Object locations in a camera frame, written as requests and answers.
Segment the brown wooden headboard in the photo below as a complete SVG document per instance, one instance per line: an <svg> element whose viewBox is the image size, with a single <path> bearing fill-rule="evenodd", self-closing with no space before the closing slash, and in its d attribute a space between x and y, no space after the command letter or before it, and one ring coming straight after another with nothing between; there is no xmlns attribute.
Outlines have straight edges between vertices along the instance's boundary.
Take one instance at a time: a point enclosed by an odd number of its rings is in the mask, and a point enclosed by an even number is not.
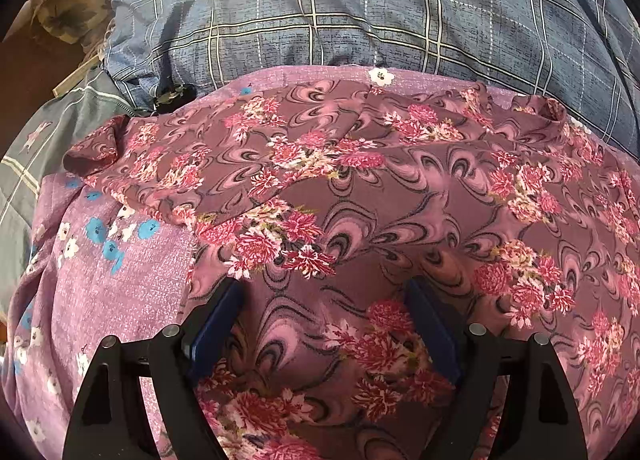
<svg viewBox="0 0 640 460"><path fill-rule="evenodd" d="M53 97L52 90L85 58L80 44L50 35L27 20L1 43L1 153L32 115Z"/></svg>

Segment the small black clip object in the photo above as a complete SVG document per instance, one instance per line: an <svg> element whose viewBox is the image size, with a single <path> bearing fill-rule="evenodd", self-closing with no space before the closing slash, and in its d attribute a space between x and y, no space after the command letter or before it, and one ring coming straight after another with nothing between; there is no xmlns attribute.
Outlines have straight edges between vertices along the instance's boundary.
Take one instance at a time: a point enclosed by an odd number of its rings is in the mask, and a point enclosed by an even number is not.
<svg viewBox="0 0 640 460"><path fill-rule="evenodd" d="M165 88L154 98L154 111L157 114L172 113L189 102L193 102L198 96L198 91L191 84L181 84L174 88Z"/></svg>

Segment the blue plaid pillow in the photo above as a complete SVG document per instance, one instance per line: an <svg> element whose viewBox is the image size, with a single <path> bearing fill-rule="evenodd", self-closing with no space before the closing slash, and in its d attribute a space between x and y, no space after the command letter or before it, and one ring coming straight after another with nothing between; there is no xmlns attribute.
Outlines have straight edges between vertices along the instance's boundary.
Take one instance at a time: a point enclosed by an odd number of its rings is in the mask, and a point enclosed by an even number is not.
<svg viewBox="0 0 640 460"><path fill-rule="evenodd" d="M113 0L105 65L150 108L275 66L406 69L548 95L639 151L639 21L624 0Z"/></svg>

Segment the grey-blue plaid blanket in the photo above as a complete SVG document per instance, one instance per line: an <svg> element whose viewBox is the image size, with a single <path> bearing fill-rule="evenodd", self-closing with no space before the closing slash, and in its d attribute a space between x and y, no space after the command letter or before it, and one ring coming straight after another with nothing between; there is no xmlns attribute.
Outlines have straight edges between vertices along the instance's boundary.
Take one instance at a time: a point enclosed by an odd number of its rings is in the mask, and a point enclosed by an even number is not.
<svg viewBox="0 0 640 460"><path fill-rule="evenodd" d="M32 254L35 207L44 176L107 119L133 114L134 95L102 68L88 71L66 94L40 107L1 156L1 317Z"/></svg>

